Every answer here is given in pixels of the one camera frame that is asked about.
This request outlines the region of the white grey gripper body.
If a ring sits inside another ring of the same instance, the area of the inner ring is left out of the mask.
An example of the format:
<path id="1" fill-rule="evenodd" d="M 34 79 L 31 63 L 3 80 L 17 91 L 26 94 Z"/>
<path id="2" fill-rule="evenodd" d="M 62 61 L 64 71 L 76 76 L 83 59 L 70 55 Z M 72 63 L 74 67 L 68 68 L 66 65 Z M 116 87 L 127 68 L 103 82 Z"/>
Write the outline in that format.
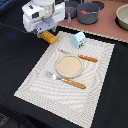
<path id="1" fill-rule="evenodd" d="M 23 24 L 27 32 L 42 33 L 56 30 L 57 24 L 65 18 L 65 3 L 55 0 L 31 0 L 22 7 Z"/>

